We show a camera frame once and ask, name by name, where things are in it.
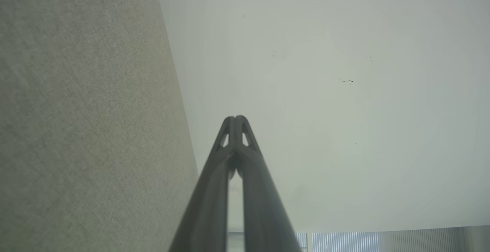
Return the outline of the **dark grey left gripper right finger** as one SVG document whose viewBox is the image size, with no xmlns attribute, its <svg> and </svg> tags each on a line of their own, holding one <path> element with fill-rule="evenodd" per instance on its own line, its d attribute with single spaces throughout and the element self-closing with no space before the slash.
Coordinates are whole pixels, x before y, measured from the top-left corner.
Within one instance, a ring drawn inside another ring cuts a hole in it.
<svg viewBox="0 0 490 252">
<path fill-rule="evenodd" d="M 302 252 L 250 123 L 236 116 L 234 128 L 245 252 Z"/>
</svg>

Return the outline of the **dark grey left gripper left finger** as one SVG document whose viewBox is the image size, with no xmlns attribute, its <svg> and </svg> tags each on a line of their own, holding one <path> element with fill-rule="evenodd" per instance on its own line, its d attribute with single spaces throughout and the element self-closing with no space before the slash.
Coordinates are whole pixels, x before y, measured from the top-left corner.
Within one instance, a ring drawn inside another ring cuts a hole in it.
<svg viewBox="0 0 490 252">
<path fill-rule="evenodd" d="M 228 184 L 235 172 L 233 132 L 227 117 L 218 132 L 168 252 L 226 252 Z"/>
</svg>

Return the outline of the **white ribbed panel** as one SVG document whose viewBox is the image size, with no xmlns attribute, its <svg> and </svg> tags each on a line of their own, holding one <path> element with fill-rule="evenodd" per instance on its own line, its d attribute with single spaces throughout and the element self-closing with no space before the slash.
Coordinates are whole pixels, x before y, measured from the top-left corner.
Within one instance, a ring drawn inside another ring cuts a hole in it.
<svg viewBox="0 0 490 252">
<path fill-rule="evenodd" d="M 303 252 L 470 252 L 461 227 L 384 232 L 296 233 Z"/>
</svg>

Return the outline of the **grey fabric sofa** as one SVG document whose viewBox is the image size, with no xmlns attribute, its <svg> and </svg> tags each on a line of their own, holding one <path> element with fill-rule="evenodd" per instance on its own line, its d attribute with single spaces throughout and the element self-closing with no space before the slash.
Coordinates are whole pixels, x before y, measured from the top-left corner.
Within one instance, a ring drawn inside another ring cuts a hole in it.
<svg viewBox="0 0 490 252">
<path fill-rule="evenodd" d="M 0 0 L 0 252 L 168 252 L 197 176 L 159 0 Z"/>
</svg>

